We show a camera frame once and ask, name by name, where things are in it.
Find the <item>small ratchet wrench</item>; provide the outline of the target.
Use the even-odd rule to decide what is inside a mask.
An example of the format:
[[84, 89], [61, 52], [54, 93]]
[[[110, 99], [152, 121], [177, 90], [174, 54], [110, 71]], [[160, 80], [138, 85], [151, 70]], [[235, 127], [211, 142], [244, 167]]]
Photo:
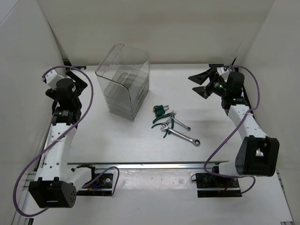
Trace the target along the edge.
[[174, 122], [176, 122], [177, 124], [179, 124], [180, 126], [182, 126], [183, 128], [185, 128], [187, 131], [191, 131], [191, 128], [189, 126], [187, 126], [184, 123], [180, 122], [173, 115], [170, 115], [169, 118], [172, 119], [172, 120], [174, 120]]

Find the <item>large ratchet wrench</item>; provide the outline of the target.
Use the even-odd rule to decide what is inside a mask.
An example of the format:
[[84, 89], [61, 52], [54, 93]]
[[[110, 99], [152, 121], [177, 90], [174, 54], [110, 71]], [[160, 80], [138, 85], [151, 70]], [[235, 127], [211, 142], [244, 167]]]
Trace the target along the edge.
[[179, 132], [179, 131], [176, 131], [176, 130], [174, 130], [174, 129], [168, 127], [168, 125], [165, 124], [165, 123], [163, 123], [163, 124], [161, 125], [161, 129], [162, 129], [162, 130], [165, 130], [165, 131], [167, 131], [167, 132], [170, 131], [171, 133], [173, 133], [173, 134], [179, 136], [180, 138], [182, 138], [182, 139], [184, 139], [184, 140], [186, 140], [186, 141], [192, 143], [192, 144], [193, 144], [194, 146], [196, 146], [196, 147], [199, 147], [200, 144], [201, 144], [201, 142], [200, 142], [198, 139], [191, 138], [191, 137], [189, 137], [189, 136], [187, 136], [187, 135], [185, 135], [185, 134], [183, 134], [183, 133], [181, 133], [181, 132]]

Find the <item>clear plastic drawer organizer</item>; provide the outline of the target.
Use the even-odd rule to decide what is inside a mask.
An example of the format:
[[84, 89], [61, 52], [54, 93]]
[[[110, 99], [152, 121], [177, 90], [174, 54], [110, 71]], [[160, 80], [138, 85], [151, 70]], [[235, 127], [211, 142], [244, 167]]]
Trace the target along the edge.
[[115, 44], [98, 65], [95, 74], [109, 112], [134, 121], [149, 92], [148, 52]]

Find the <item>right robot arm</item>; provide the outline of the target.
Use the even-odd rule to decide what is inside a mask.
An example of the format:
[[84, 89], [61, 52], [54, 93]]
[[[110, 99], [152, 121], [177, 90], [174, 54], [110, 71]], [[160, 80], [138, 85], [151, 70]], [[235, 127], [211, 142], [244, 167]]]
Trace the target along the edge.
[[232, 70], [225, 80], [217, 67], [210, 67], [205, 72], [189, 77], [199, 86], [193, 88], [202, 98], [207, 99], [211, 94], [221, 97], [221, 106], [236, 128], [221, 143], [224, 144], [236, 133], [240, 134], [242, 143], [234, 160], [219, 163], [211, 170], [210, 181], [215, 187], [222, 187], [228, 178], [245, 176], [271, 177], [276, 170], [279, 152], [279, 141], [271, 138], [259, 127], [243, 96], [244, 75]]

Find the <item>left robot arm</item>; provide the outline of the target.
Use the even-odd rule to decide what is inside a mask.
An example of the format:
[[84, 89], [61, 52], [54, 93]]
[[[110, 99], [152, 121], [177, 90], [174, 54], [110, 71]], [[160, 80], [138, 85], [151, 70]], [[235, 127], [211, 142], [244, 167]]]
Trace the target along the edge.
[[46, 95], [54, 100], [49, 150], [35, 181], [29, 184], [29, 192], [42, 209], [72, 208], [83, 183], [92, 188], [99, 178], [86, 168], [68, 167], [72, 140], [82, 114], [79, 96], [87, 83], [71, 70], [66, 71], [66, 77], [47, 74], [44, 80], [50, 86]]

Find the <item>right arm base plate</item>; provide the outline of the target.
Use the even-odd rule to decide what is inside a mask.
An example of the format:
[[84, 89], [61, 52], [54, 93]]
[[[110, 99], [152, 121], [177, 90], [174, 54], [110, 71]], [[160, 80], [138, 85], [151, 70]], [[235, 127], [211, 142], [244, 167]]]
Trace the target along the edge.
[[198, 198], [242, 197], [237, 179], [223, 178], [208, 173], [196, 173], [190, 179], [196, 182]]

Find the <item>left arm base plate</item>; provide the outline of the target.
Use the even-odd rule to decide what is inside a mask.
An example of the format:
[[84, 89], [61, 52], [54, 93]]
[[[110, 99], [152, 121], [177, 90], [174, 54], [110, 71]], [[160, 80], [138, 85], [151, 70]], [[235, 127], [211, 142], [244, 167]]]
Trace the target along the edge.
[[120, 170], [116, 166], [107, 169], [97, 169], [93, 164], [81, 164], [71, 170], [88, 169], [90, 180], [84, 182], [81, 189], [77, 189], [77, 196], [113, 196], [120, 177]]

